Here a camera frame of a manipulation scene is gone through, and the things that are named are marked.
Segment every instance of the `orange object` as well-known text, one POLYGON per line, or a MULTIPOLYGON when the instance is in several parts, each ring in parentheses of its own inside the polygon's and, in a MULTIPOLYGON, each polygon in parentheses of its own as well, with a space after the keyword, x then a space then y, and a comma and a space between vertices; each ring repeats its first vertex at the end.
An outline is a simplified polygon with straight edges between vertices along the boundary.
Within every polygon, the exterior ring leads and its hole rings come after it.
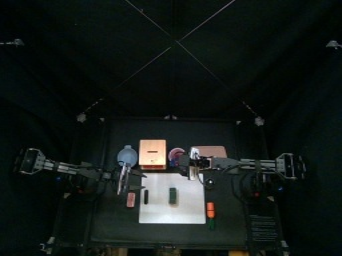
POLYGON ((215 206, 212 202, 207 202, 207 216, 209 219, 215 217, 215 206))
POLYGON ((126 195, 126 205, 125 206, 128 208, 133 208, 133 205, 134 205, 134 193, 129 192, 126 195))
POLYGON ((165 170, 165 140, 140 140, 138 165, 141 170, 165 170))

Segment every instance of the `black wall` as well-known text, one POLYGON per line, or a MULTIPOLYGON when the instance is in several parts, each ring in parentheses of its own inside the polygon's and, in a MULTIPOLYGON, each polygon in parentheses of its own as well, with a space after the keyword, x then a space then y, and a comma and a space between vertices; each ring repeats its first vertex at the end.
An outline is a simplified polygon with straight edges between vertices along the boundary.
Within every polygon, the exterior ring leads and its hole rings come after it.
POLYGON ((11 173, 21 148, 38 148, 46 157, 66 161, 74 123, 64 106, 37 79, 0 51, 0 254, 32 255, 46 241, 58 202, 54 175, 11 173))
POLYGON ((268 119, 272 157, 300 154, 307 180, 288 186, 280 202, 285 238, 295 255, 339 255, 342 251, 342 52, 325 52, 311 76, 284 95, 268 119))

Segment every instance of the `white sheet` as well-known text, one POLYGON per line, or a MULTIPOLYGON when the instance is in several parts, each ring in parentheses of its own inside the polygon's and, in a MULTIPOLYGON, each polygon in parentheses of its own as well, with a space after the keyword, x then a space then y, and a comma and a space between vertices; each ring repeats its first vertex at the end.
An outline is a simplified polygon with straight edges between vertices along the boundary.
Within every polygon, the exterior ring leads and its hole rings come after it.
POLYGON ((189 181, 177 173, 144 173, 141 186, 148 189, 148 204, 144 190, 140 193, 138 223, 204 224, 204 189, 197 181, 189 181), (176 188, 176 204, 168 204, 169 188, 176 188))

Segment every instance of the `object on table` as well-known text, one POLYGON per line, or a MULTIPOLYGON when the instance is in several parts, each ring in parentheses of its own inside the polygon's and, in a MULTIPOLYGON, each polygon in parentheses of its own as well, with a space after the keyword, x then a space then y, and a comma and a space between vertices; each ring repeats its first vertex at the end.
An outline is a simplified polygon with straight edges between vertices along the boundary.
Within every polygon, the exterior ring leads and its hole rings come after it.
POLYGON ((122 166, 124 163, 129 164, 130 167, 134 166, 137 162, 137 153, 132 149, 130 145, 125 145, 124 148, 120 150, 117 154, 117 162, 120 166, 122 166))
POLYGON ((140 140, 138 165, 141 170, 165 170, 165 140, 140 140))
POLYGON ((129 192, 126 194, 126 207, 133 208, 133 206, 134 206, 134 193, 129 192))
POLYGON ((168 161, 169 161, 169 166, 176 167, 177 162, 178 162, 178 156, 184 154, 184 149, 182 148, 173 148, 168 152, 168 161))
POLYGON ((169 204, 176 204, 176 188, 169 188, 168 203, 169 204))
POLYGON ((207 217, 208 217, 208 229, 215 229, 215 205, 213 202, 207 202, 207 217))
POLYGON ((148 204, 148 190, 144 190, 144 204, 148 204))

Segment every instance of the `red object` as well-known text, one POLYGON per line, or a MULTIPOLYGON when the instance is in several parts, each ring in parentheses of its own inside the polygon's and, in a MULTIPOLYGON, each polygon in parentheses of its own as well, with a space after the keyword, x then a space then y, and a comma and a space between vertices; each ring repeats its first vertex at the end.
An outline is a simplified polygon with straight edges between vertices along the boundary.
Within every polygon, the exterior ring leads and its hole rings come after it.
POLYGON ((126 195, 126 207, 133 208, 134 205, 134 193, 129 192, 126 195))
POLYGON ((207 216, 209 219, 215 217, 215 205, 213 202, 207 202, 207 216))

